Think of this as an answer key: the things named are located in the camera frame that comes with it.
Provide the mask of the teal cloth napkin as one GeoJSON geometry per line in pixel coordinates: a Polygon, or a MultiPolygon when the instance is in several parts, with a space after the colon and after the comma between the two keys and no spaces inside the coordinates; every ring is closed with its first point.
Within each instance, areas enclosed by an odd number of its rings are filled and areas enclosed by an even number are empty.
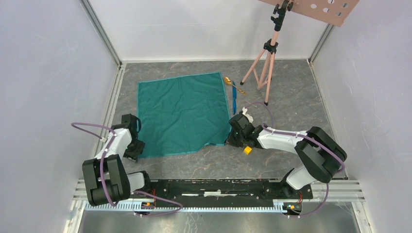
{"type": "Polygon", "coordinates": [[[189,154],[208,145],[223,146],[230,112],[220,72],[137,84],[138,137],[143,158],[189,154]]]}

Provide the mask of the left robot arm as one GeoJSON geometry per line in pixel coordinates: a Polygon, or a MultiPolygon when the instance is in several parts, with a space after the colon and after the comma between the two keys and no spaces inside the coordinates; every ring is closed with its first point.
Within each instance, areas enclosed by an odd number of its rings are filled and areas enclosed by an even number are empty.
{"type": "Polygon", "coordinates": [[[133,114],[121,117],[119,124],[109,130],[104,147],[94,158],[82,164],[87,200],[91,206],[127,200],[133,192],[141,198],[151,195],[153,185],[146,171],[127,174],[122,159],[136,162],[143,153],[145,143],[138,139],[141,121],[133,114]]]}

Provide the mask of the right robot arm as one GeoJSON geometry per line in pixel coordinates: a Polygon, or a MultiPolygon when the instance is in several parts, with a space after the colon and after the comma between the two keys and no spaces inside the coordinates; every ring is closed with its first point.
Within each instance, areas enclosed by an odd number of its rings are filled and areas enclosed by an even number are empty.
{"type": "Polygon", "coordinates": [[[313,182],[329,183],[345,169],[346,152],[320,127],[308,131],[276,130],[264,124],[255,127],[250,117],[240,112],[229,120],[232,127],[227,142],[234,147],[282,150],[296,154],[302,166],[292,169],[281,184],[281,193],[295,197],[313,182]]]}

